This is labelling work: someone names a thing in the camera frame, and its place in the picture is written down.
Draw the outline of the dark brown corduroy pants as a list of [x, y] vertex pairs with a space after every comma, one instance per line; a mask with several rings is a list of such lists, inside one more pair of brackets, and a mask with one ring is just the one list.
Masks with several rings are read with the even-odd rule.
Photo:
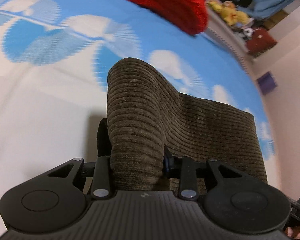
[[164, 148], [199, 162], [215, 158], [267, 181], [252, 114], [180, 93], [139, 59], [122, 59], [108, 72], [107, 130], [119, 190], [177, 191], [178, 181], [162, 175]]

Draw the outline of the purple box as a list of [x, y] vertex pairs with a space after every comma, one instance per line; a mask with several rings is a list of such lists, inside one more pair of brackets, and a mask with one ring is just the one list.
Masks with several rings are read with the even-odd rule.
[[277, 87], [277, 83], [271, 72], [266, 72], [261, 77], [259, 77], [257, 79], [257, 83], [263, 95], [272, 92]]

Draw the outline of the blue white patterned bedsheet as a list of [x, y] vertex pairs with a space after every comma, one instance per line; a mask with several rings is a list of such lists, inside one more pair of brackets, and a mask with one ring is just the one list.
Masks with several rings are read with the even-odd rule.
[[0, 0], [0, 198], [72, 158], [96, 159], [108, 71], [126, 57], [179, 92], [251, 113], [268, 183], [281, 186], [260, 94], [207, 33], [187, 35], [125, 0]]

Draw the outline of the red box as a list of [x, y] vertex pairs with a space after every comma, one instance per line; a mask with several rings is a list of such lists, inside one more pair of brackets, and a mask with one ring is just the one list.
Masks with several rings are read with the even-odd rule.
[[270, 50], [277, 44], [277, 41], [262, 27], [253, 29], [253, 34], [246, 41], [248, 54], [253, 57], [258, 57], [264, 52]]

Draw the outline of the yellow plush toys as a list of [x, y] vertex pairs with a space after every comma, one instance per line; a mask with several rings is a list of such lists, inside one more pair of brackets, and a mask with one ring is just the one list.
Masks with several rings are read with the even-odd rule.
[[228, 26], [233, 26], [237, 23], [246, 25], [250, 21], [250, 17], [245, 12], [237, 10], [232, 1], [219, 3], [216, 0], [210, 0], [207, 5], [216, 12]]

